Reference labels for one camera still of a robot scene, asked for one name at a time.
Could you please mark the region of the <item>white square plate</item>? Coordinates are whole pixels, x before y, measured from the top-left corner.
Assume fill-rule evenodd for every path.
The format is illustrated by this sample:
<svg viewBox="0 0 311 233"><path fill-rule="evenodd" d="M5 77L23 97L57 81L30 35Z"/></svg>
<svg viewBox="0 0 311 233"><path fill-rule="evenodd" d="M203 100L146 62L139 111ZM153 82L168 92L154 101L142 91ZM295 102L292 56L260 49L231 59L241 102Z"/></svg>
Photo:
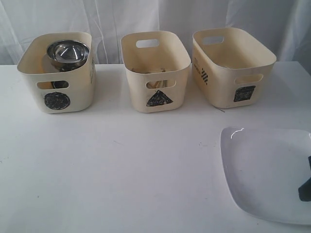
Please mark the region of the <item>white square plate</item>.
<svg viewBox="0 0 311 233"><path fill-rule="evenodd" d="M296 129L226 127L220 134L225 179L235 204L268 221L310 225L298 188L311 176L311 134Z"/></svg>

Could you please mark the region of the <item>steel mug front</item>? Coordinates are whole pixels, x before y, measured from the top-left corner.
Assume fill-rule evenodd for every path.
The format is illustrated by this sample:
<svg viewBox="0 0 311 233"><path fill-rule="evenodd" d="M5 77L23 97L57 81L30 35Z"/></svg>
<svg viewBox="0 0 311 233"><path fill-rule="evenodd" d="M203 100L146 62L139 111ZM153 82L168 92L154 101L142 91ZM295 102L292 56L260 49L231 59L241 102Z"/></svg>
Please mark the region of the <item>steel mug front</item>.
<svg viewBox="0 0 311 233"><path fill-rule="evenodd" d="M52 81L50 82L51 89L68 88L69 83L67 81Z"/></svg>

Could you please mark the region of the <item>steel bowl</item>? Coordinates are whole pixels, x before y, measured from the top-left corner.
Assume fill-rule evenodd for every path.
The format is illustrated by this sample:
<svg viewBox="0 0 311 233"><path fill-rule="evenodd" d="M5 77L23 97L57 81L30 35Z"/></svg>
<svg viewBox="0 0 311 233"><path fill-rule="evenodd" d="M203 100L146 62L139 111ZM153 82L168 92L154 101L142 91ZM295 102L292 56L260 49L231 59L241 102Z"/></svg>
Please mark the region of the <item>steel bowl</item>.
<svg viewBox="0 0 311 233"><path fill-rule="evenodd" d="M83 66L89 53L89 47L77 40L58 40L47 47L50 63L61 72L72 71Z"/></svg>

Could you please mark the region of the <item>white round bowl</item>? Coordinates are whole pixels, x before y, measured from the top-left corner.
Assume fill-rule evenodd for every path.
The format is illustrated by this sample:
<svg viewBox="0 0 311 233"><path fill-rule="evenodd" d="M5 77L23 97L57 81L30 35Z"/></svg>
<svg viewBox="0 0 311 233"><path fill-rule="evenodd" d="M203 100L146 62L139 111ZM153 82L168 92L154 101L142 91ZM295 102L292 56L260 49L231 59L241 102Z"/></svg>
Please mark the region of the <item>white round bowl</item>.
<svg viewBox="0 0 311 233"><path fill-rule="evenodd" d="M79 67L83 66L86 63L85 61L78 62L75 64L61 64L60 67L55 67L51 60L49 59L48 55L45 55L42 58L42 68L44 73L57 73L57 72L67 72L67 71L73 71L75 69L78 69Z"/></svg>

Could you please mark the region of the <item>cream bin with square mark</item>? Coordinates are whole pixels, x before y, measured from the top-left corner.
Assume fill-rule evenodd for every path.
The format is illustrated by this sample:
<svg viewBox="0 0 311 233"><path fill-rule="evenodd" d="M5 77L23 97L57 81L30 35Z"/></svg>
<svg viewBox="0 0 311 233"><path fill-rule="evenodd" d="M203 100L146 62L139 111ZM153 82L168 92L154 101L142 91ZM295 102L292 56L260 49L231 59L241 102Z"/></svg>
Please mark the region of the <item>cream bin with square mark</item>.
<svg viewBox="0 0 311 233"><path fill-rule="evenodd" d="M208 102L217 108L255 103L277 60L248 32L216 28L193 34L192 77Z"/></svg>

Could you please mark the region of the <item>white backdrop curtain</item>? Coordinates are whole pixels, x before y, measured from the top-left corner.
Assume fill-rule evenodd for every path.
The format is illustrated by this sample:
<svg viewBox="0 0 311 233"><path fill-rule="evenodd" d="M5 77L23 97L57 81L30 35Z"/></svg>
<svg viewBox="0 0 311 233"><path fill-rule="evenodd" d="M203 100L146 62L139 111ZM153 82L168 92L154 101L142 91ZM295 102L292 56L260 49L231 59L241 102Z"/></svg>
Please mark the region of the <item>white backdrop curtain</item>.
<svg viewBox="0 0 311 233"><path fill-rule="evenodd" d="M311 68L311 3L308 0L3 0L0 62L18 63L36 37L86 32L99 64L121 63L121 38L170 31L191 50L199 30L236 27L252 34L279 61Z"/></svg>

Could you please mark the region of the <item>cream bin with triangle mark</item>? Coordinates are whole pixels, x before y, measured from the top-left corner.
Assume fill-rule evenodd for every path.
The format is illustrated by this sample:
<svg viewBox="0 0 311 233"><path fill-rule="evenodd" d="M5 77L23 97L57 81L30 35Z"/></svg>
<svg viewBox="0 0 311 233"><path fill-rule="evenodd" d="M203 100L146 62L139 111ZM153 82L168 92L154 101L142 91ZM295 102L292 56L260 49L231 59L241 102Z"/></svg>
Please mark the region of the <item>cream bin with triangle mark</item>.
<svg viewBox="0 0 311 233"><path fill-rule="evenodd" d="M121 39L131 103L142 113L179 108L185 97L191 59L179 37L168 31L132 33ZM168 80L169 87L148 89Z"/></svg>

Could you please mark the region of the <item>cream bin with circle mark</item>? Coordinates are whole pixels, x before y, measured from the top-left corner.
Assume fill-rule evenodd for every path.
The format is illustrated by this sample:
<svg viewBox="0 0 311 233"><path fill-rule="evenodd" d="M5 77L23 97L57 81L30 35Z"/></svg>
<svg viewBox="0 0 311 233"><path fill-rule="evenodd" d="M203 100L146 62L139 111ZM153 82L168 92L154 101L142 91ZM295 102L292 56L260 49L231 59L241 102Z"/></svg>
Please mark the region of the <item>cream bin with circle mark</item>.
<svg viewBox="0 0 311 233"><path fill-rule="evenodd" d="M80 41L89 47L90 53L86 63L73 71L44 73L42 58L47 54L47 47L55 41L67 39ZM91 105L96 82L92 49L92 37L85 32L44 34L30 43L17 65L17 70L42 112L77 112ZM52 81L67 81L69 86L51 89Z"/></svg>

